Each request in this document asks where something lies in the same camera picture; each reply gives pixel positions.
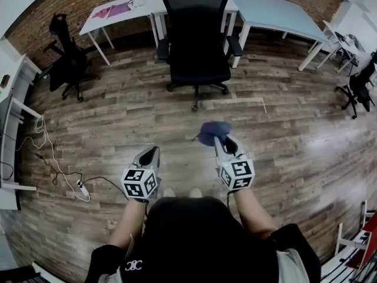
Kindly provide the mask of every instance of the light blue desk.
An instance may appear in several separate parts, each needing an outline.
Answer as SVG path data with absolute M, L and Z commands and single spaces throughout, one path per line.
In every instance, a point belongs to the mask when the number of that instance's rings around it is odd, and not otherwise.
M 233 0 L 238 6 L 243 28 L 239 43 L 243 48 L 251 27 L 275 29 L 287 33 L 313 39 L 323 45 L 318 45 L 313 54 L 309 54 L 299 70 L 303 70 L 312 58 L 327 42 L 327 38 L 313 19 L 302 7 L 287 0 Z M 233 68 L 238 65 L 240 57 L 234 58 Z

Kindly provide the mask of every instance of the blue object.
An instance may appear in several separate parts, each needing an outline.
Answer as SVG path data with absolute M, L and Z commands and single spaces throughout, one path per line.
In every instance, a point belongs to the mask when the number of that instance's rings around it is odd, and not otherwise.
M 217 136 L 223 143 L 226 135 L 230 133 L 231 125 L 224 121 L 211 121 L 204 123 L 198 134 L 198 140 L 206 146 L 214 147 L 214 137 Z
M 253 27 L 276 29 L 320 42 L 327 41 L 313 19 L 287 0 L 233 0 L 243 21 Z

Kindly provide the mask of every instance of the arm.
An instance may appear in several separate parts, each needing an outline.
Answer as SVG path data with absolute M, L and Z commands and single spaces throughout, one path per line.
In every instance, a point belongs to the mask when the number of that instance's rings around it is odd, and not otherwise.
M 260 205 L 251 188 L 234 193 L 237 208 L 245 229 L 261 239 L 277 230 L 272 217 Z
M 127 251 L 133 238 L 141 235 L 145 215 L 146 203 L 130 198 L 124 208 L 122 218 L 118 222 L 115 231 L 110 236 L 109 244 Z

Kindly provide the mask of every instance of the sleeve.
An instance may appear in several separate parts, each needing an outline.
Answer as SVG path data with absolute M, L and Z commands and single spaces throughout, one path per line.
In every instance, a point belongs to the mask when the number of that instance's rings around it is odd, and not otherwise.
M 285 251 L 289 248 L 295 249 L 300 255 L 310 283 L 320 282 L 321 266 L 319 258 L 296 224 L 288 224 L 278 229 L 266 241 L 273 244 L 278 251 Z
M 104 245 L 93 251 L 85 283 L 97 283 L 103 274 L 114 274 L 125 259 L 125 252 L 115 245 Z

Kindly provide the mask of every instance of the wooden floor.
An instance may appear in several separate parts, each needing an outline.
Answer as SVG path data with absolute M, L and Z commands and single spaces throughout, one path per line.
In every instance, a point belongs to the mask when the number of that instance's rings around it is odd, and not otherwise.
M 340 108 L 346 98 L 334 92 L 348 82 L 335 72 L 335 62 L 316 70 L 324 58 L 319 54 L 299 72 L 310 45 L 279 36 L 250 34 L 226 83 L 230 94 L 202 89 L 197 113 L 190 110 L 193 89 L 166 91 L 169 67 L 157 60 L 152 47 L 108 50 L 111 67 L 93 53 L 102 79 L 82 85 L 81 104 L 74 91 L 62 101 L 63 89 L 50 93 L 41 82 L 29 105 L 44 115 L 64 172 L 101 175 L 120 186 L 133 157 L 156 145 L 161 149 L 160 191 L 172 187 L 188 195 L 199 187 L 223 202 L 227 190 L 215 171 L 214 149 L 191 140 L 204 122 L 230 123 L 254 161 L 253 189 L 263 206 L 279 225 L 297 223 L 324 261 L 335 249 L 339 222 L 351 236 L 359 226 L 362 201 L 370 199 L 368 206 L 377 208 L 377 110 L 367 113 L 359 104 L 359 118 L 352 120 L 352 108 Z M 377 97 L 375 88 L 372 97 Z M 42 142 L 32 120 L 24 136 Z M 53 172 L 26 147 L 35 149 L 27 141 L 21 151 L 20 180 L 38 192 L 21 193 L 20 212 L 1 212 L 15 259 L 20 265 L 37 261 L 69 282 L 83 281 L 92 250 L 106 243 L 126 200 L 100 179 L 87 183 L 90 203 L 75 200 L 63 177 L 54 186 Z M 53 164 L 48 145 L 38 153 Z M 72 184 L 77 179 L 69 176 Z M 235 212 L 233 198 L 230 205 Z

